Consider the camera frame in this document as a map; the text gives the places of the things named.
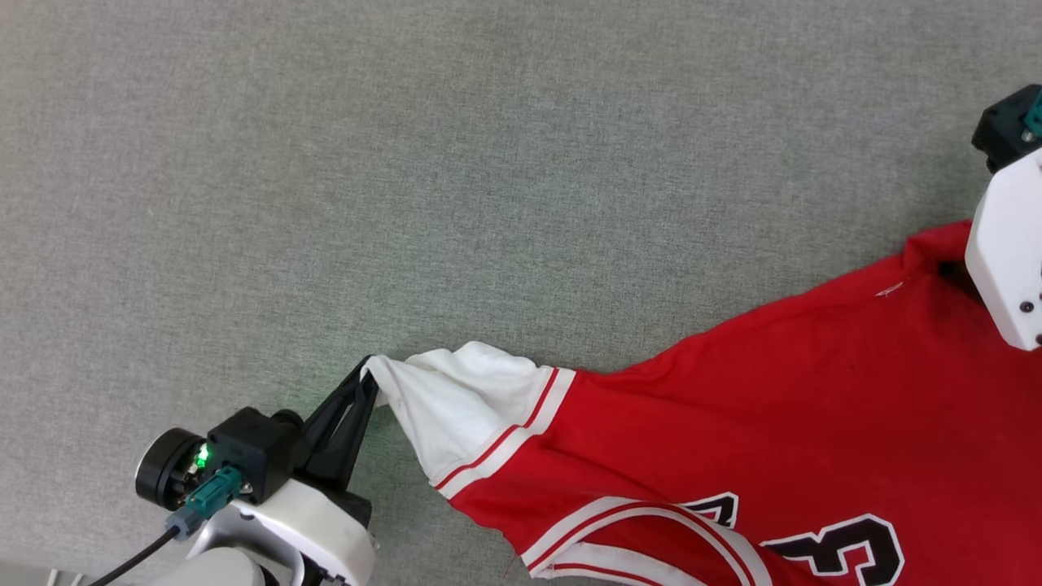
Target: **black mount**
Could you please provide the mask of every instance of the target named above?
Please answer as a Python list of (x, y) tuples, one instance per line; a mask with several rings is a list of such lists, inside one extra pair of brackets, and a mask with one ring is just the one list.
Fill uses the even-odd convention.
[(371, 374), (362, 376), (366, 360), (306, 421), (289, 410), (267, 417), (247, 407), (210, 430), (209, 461), (217, 465), (206, 467), (207, 477), (223, 466), (239, 468), (249, 483), (243, 497), (256, 505), (296, 479), (368, 527), (369, 502), (347, 492), (379, 391)]
[(1027, 86), (992, 104), (981, 115), (970, 143), (988, 155), (995, 173), (1042, 147), (1042, 137), (1029, 131), (1025, 119), (1042, 94), (1042, 86)]

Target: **black cable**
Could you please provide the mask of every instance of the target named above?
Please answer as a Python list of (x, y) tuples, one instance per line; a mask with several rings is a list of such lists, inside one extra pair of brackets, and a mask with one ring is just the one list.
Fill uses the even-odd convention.
[(127, 560), (120, 567), (118, 567), (118, 568), (114, 569), (113, 571), (109, 571), (105, 576), (99, 578), (97, 581), (95, 581), (94, 583), (92, 583), (91, 586), (105, 586), (105, 584), (111, 584), (111, 582), (114, 580), (116, 580), (117, 578), (119, 578), (119, 577), (123, 576), (124, 573), (126, 573), (127, 570), (129, 570), (133, 566), (140, 564), (141, 562), (145, 561), (145, 558), (147, 558), (147, 557), (151, 556), (152, 554), (158, 552), (159, 547), (163, 547), (164, 545), (166, 545), (167, 542), (170, 541), (171, 539), (173, 539), (174, 536), (176, 536), (179, 531), (180, 531), (180, 529), (178, 529), (176, 527), (172, 527), (172, 528), (168, 529), (167, 532), (164, 533), (163, 535), (160, 535), (158, 539), (156, 539), (155, 541), (153, 541), (151, 545), (149, 545), (148, 547), (145, 547), (144, 550), (142, 550), (138, 555), (135, 555), (134, 557), (132, 557), (129, 560)]

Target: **gray carpet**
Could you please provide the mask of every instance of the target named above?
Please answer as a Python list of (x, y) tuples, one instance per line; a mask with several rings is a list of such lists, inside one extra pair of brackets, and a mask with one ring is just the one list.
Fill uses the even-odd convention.
[[(154, 436), (366, 353), (611, 370), (893, 252), (1040, 54), (1037, 0), (0, 0), (0, 558), (103, 573)], [(528, 582), (389, 412), (355, 479), (374, 584)]]

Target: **printed number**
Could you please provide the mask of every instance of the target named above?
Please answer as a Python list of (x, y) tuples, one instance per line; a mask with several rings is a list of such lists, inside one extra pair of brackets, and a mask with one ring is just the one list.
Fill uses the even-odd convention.
[(846, 553), (864, 547), (868, 561), (854, 567), (861, 586), (892, 586), (904, 567), (894, 526), (875, 515), (862, 515), (825, 527), (818, 533), (772, 539), (761, 545), (786, 559), (809, 561), (815, 576), (847, 573), (850, 570)]
[(680, 506), (727, 529), (735, 529), (735, 523), (738, 521), (738, 495), (734, 492), (723, 492), (701, 500), (681, 503)]

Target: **red jersey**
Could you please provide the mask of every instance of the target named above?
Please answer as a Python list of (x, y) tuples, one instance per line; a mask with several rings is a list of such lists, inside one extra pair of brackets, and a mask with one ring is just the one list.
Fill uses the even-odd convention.
[(431, 484), (534, 577), (1038, 584), (1042, 353), (940, 276), (968, 234), (613, 374), (475, 342), (368, 368)]

